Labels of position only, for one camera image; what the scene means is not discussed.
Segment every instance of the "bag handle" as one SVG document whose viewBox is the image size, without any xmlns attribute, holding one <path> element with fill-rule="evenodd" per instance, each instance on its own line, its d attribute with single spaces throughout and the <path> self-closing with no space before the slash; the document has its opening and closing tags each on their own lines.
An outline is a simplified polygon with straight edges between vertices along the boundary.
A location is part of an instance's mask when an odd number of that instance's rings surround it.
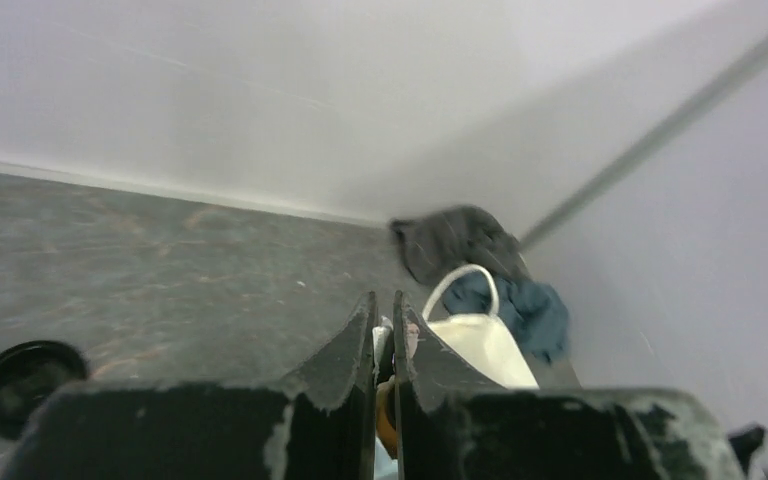
<svg viewBox="0 0 768 480">
<path fill-rule="evenodd" d="M 425 308 L 422 309 L 422 318 L 424 318 L 426 322 L 429 322 L 430 320 L 428 317 L 431 316 L 431 310 L 434 309 L 434 305 L 436 305 L 440 300 L 440 297 L 443 296 L 443 292 L 445 292 L 446 289 L 449 288 L 455 280 L 463 277 L 467 273 L 472 272 L 483 273 L 484 277 L 487 278 L 487 281 L 490 283 L 490 311 L 487 312 L 487 314 L 491 317 L 498 317 L 499 292 L 496 290 L 496 282 L 493 281 L 493 276 L 490 275 L 490 272 L 488 272 L 487 269 L 481 265 L 471 264 L 464 265 L 452 270 L 448 275 L 443 277 L 443 280 L 440 280 L 440 283 L 434 287 L 434 291 L 432 291 L 431 295 L 428 297 L 428 301 L 425 302 Z"/>
</svg>

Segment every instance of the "gray floor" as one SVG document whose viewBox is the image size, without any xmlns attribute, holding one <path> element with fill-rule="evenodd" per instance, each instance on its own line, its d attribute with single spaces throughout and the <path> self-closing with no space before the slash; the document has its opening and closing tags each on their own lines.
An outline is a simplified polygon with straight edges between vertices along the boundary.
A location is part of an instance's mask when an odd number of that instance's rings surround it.
<svg viewBox="0 0 768 480">
<path fill-rule="evenodd" d="M 0 175 L 0 351 L 66 341 L 94 379 L 276 377 L 396 289 L 425 300 L 382 230 Z"/>
</svg>

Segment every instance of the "round black container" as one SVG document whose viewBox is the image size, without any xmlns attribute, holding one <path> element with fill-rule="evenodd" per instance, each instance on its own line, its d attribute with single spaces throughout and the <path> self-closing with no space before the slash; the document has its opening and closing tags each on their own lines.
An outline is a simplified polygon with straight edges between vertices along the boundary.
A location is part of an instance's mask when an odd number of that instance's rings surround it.
<svg viewBox="0 0 768 480">
<path fill-rule="evenodd" d="M 65 343 L 34 341 L 0 354 L 0 436 L 15 440 L 28 417 L 61 385 L 87 379 L 87 364 Z"/>
</svg>

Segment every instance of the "crumpled cloth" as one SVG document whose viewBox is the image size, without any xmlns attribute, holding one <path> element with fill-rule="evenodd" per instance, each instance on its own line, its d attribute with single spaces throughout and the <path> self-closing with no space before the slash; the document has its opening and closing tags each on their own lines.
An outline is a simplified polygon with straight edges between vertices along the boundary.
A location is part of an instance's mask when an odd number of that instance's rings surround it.
<svg viewBox="0 0 768 480">
<path fill-rule="evenodd" d="M 561 358 L 567 347 L 569 311 L 555 289 L 526 278 L 514 282 L 494 275 L 493 279 L 499 291 L 499 318 L 520 351 L 548 363 Z M 443 293 L 443 305 L 452 314 L 487 313 L 487 279 L 476 272 L 456 280 Z"/>
<path fill-rule="evenodd" d="M 467 263 L 509 280 L 528 276 L 517 239 L 481 208 L 462 206 L 418 220 L 393 220 L 390 230 L 402 263 L 423 285 L 435 285 Z"/>
</svg>

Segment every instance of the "white wall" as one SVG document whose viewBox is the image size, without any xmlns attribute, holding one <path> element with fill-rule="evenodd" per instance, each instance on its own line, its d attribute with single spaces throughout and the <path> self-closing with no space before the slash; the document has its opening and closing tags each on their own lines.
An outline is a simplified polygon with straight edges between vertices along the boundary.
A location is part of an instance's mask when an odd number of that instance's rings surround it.
<svg viewBox="0 0 768 480">
<path fill-rule="evenodd" d="M 526 260 L 570 307 L 582 384 L 768 424 L 768 69 Z"/>
<path fill-rule="evenodd" d="M 0 162 L 522 233 L 767 32 L 768 0 L 0 0 Z"/>
</svg>

